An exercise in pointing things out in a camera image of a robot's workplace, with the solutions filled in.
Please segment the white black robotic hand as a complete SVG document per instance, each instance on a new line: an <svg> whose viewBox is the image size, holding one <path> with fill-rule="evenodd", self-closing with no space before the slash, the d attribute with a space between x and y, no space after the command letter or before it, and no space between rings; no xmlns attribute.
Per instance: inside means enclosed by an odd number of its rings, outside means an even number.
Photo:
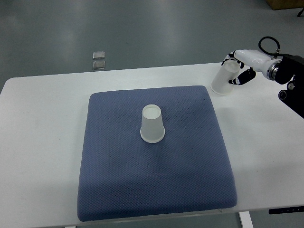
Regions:
<svg viewBox="0 0 304 228"><path fill-rule="evenodd" d="M257 50L247 49L235 50L229 53L224 58L222 65L229 60L237 62L241 69L244 66L249 67L248 70L228 81L228 83L232 85L243 85L251 81L255 78L256 72L262 73L262 75L268 80L275 81L276 73L281 63L280 59L269 57Z"/></svg>

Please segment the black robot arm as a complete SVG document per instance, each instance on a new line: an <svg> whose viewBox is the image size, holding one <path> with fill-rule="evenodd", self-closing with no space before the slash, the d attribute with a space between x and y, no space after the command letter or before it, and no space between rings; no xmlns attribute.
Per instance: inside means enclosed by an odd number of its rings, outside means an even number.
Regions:
<svg viewBox="0 0 304 228"><path fill-rule="evenodd" d="M262 41L265 39L271 39L276 43L277 49L275 53L270 53L262 48ZM266 71L266 77L281 85L286 84L286 89L283 89L278 93L279 100L299 116L303 117L304 58L301 56L280 53L280 44L278 40L270 36L261 38L258 47L263 53L272 56L275 61Z"/></svg>

